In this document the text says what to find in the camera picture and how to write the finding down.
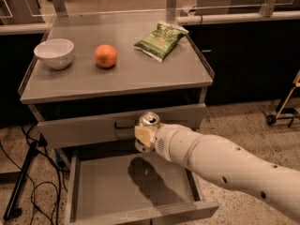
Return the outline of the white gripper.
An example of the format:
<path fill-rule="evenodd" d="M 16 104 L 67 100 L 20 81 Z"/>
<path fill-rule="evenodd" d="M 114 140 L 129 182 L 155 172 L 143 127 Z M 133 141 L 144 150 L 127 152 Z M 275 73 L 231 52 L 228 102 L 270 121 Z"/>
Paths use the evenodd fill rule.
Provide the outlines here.
<path fill-rule="evenodd" d="M 164 125 L 156 133 L 151 127 L 135 127 L 137 141 L 151 148 L 155 145 L 157 154 L 173 163 L 186 163 L 188 149 L 196 140 L 196 133 L 189 127 Z"/>

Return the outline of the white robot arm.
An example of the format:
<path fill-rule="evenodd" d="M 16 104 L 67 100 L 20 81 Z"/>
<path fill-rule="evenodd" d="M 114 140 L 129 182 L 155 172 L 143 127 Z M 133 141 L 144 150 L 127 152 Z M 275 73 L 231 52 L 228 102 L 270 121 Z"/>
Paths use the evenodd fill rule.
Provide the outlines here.
<path fill-rule="evenodd" d="M 217 135 L 180 125 L 135 127 L 144 150 L 157 154 L 221 188 L 251 195 L 300 222 L 300 172 L 256 157 Z"/>

